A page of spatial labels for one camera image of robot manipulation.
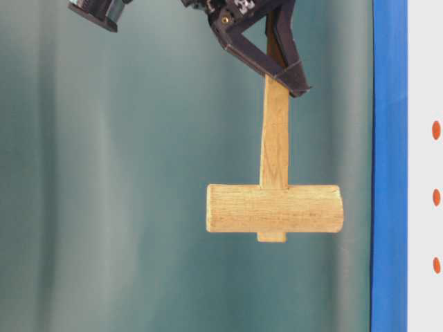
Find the wooden block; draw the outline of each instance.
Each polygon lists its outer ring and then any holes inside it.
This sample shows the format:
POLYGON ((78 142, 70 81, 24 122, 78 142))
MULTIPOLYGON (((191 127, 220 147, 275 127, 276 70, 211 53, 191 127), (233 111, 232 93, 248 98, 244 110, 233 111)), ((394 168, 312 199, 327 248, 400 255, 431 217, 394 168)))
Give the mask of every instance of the wooden block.
POLYGON ((265 243, 284 243, 286 242, 286 233, 257 233, 257 240, 265 243))
POLYGON ((208 186, 209 232, 339 232, 342 227, 343 204, 335 185, 208 186))

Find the blue stripe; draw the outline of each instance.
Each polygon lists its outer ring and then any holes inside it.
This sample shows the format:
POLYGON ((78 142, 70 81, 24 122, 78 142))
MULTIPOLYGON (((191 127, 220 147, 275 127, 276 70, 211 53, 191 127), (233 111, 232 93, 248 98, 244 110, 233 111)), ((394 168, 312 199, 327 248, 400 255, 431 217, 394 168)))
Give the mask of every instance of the blue stripe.
POLYGON ((407 330, 407 0, 374 0, 372 331, 407 330))

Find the mallet handle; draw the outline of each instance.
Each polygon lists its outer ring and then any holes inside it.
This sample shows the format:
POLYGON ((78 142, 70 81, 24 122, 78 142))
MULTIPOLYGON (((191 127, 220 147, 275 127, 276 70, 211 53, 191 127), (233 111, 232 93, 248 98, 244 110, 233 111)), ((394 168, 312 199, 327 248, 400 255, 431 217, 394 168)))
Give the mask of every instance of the mallet handle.
MULTIPOLYGON (((273 27, 274 16, 270 13, 266 22, 267 53, 285 66, 273 27)), ((268 75, 264 81, 260 187, 266 190, 288 189, 289 91, 268 75)), ((258 241, 286 242, 286 233, 258 233, 258 241)))

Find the red dot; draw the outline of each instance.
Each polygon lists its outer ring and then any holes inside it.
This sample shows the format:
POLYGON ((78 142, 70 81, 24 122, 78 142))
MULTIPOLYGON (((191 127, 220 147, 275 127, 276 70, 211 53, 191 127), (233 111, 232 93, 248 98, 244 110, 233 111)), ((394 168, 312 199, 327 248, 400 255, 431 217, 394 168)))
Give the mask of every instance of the red dot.
POLYGON ((440 191, 438 189, 435 189, 432 194, 432 200, 434 201, 434 205, 438 206, 440 204, 440 191))
POLYGON ((440 261, 439 261, 439 259, 437 257, 434 258, 433 265, 434 265, 435 273, 439 274, 442 268, 440 267, 440 261))
POLYGON ((434 137, 434 140, 438 140, 441 132, 442 129, 440 128, 440 123, 438 121, 434 121, 432 125, 432 136, 434 137))

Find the black robotic claw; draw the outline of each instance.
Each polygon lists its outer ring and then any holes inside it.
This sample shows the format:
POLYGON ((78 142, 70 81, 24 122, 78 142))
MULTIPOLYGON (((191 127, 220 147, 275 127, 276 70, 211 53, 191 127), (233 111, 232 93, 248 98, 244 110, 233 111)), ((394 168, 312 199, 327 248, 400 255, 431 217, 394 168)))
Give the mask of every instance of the black robotic claw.
POLYGON ((310 89, 291 30, 296 0, 181 0, 185 7, 202 9, 210 27, 225 50, 238 57, 260 75, 270 75, 299 97, 310 89), (264 54, 243 32, 264 16, 272 24, 284 66, 264 54))
POLYGON ((117 32, 117 22, 132 0, 69 0, 69 9, 85 19, 98 24, 113 33, 117 32))

